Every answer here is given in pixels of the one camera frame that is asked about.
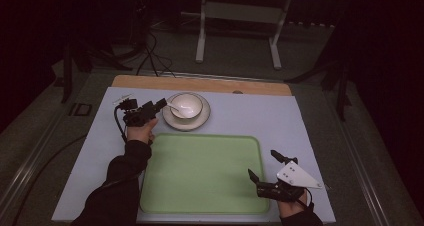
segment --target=black sleeve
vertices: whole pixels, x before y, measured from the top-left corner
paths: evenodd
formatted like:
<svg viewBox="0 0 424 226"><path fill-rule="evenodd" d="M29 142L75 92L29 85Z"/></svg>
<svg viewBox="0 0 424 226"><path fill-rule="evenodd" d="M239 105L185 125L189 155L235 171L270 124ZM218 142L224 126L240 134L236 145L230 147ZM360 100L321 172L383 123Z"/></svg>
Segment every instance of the black sleeve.
<svg viewBox="0 0 424 226"><path fill-rule="evenodd" d="M312 210L294 214L287 218L280 218L283 226L322 226L322 221Z"/></svg>
<svg viewBox="0 0 424 226"><path fill-rule="evenodd" d="M134 226L140 200L138 175L151 155L150 145L128 141L125 154L110 162L106 181L88 196L84 210L71 225Z"/></svg>

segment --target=spoon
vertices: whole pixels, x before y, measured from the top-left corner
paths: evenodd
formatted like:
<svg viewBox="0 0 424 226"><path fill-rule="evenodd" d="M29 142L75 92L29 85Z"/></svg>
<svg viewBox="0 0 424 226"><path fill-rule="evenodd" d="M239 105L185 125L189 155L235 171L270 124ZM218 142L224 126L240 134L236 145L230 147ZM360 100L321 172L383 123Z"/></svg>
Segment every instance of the spoon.
<svg viewBox="0 0 424 226"><path fill-rule="evenodd" d="M189 109L189 108L183 108L181 106L177 106L177 105L172 104L170 102L167 102L167 104L168 104L169 107L177 110L178 113L180 113L181 116L183 116L184 118L191 118L191 112L192 112L191 109Z"/></svg>

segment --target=white saucer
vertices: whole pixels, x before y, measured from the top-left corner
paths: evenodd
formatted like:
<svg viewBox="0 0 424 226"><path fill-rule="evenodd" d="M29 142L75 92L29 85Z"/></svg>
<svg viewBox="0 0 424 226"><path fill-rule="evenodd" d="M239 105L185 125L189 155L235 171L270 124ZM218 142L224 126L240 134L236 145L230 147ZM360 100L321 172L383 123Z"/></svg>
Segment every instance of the white saucer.
<svg viewBox="0 0 424 226"><path fill-rule="evenodd" d="M180 131L190 131L193 129L196 129L200 126L202 126L208 119L209 119L209 115L211 114L211 107L209 106L208 101L203 98L202 96L196 94L196 93L190 93L190 92L184 92L184 93L178 93L175 94L171 97L169 97L167 99L168 102L171 102L172 99L174 99L176 96L180 95L180 94L193 94L197 97L199 97L199 99L202 101L203 104L203 109L202 111L199 113L199 115L197 115L194 118L191 119L181 119L178 117L175 117L172 112L171 112L171 108L170 107L165 107L162 109L162 115L163 118L165 119L165 121L173 128L180 130Z"/></svg>

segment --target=person's arm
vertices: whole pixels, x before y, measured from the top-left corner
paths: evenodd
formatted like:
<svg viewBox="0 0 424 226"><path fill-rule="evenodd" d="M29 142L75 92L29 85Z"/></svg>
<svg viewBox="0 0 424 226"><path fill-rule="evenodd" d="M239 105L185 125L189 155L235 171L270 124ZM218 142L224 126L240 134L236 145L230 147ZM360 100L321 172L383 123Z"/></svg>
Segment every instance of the person's arm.
<svg viewBox="0 0 424 226"><path fill-rule="evenodd" d="M307 194L305 193L299 198L306 205ZM313 212L313 208L305 209L298 202L281 202L277 201L280 211L281 224L283 226L321 226L323 225L319 217Z"/></svg>
<svg viewBox="0 0 424 226"><path fill-rule="evenodd" d="M151 157L150 143L154 139L151 130L156 123L154 119L143 127L128 128L125 154L110 162L106 181L90 194L72 226L136 224L140 196L138 175Z"/></svg>

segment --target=green tray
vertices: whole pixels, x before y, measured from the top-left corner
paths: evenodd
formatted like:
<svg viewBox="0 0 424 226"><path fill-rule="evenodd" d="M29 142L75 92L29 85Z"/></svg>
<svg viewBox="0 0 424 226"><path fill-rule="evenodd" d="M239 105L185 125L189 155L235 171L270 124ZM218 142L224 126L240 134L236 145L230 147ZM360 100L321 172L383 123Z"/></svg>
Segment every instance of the green tray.
<svg viewBox="0 0 424 226"><path fill-rule="evenodd" d="M264 180L259 142L250 136L159 134L140 199L146 213L262 214L247 169Z"/></svg>

